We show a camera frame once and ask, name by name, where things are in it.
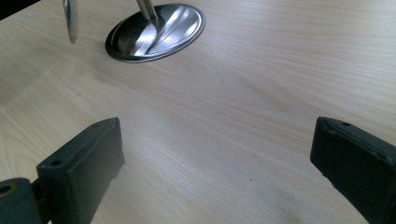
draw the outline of chrome rod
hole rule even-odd
[[[155,12],[154,5],[152,5],[151,0],[136,0],[137,4],[140,7],[140,12],[143,15],[145,20],[150,21],[157,17],[157,13]]]

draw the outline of wooden table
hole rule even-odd
[[[204,33],[141,64],[104,48],[135,1],[80,0],[75,45],[59,0],[0,21],[0,179],[119,117],[126,165],[92,223],[365,223],[309,153],[318,116],[396,145],[396,2],[181,3]]]

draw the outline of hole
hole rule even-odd
[[[62,161],[60,161],[60,160],[53,161],[50,165],[51,166],[59,166],[59,165],[62,165]]]
[[[12,190],[12,187],[10,185],[5,185],[3,187],[0,187],[0,195],[7,194],[11,190]]]

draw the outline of metal disc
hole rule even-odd
[[[170,4],[154,7],[157,18],[142,13],[120,22],[106,40],[107,53],[127,63],[143,63],[171,55],[194,41],[205,28],[205,16],[196,7]]]

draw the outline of chrome base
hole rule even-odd
[[[156,6],[157,16],[145,20],[141,12],[120,22],[106,40],[107,53],[127,63],[143,63],[186,48],[205,28],[205,16],[184,4]]]

